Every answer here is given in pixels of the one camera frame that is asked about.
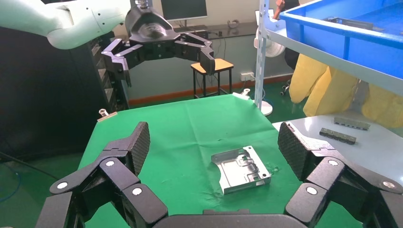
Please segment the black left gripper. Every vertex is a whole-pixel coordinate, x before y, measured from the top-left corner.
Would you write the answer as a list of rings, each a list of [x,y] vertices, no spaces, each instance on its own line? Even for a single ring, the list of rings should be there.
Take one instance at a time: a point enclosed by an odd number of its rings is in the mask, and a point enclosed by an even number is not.
[[[132,86],[130,70],[144,61],[177,57],[199,62],[208,75],[215,72],[212,42],[193,33],[178,34],[152,8],[133,6],[125,18],[129,41],[112,41],[102,52],[107,71]]]

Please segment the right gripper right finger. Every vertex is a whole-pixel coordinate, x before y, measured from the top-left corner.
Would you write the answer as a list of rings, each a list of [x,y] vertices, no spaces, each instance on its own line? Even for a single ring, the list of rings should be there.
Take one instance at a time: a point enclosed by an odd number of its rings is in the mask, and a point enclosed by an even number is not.
[[[301,185],[285,214],[313,228],[330,202],[343,206],[365,228],[403,225],[402,186],[345,158],[327,141],[304,136],[283,122],[278,147]]]

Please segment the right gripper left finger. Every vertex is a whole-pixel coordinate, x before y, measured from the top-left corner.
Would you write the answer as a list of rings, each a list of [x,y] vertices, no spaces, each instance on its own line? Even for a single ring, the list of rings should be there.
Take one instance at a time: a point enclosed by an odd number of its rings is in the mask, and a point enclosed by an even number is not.
[[[167,206],[139,179],[150,143],[148,123],[139,122],[94,162],[53,183],[36,227],[83,228],[107,203],[132,228],[151,228],[167,217]]]

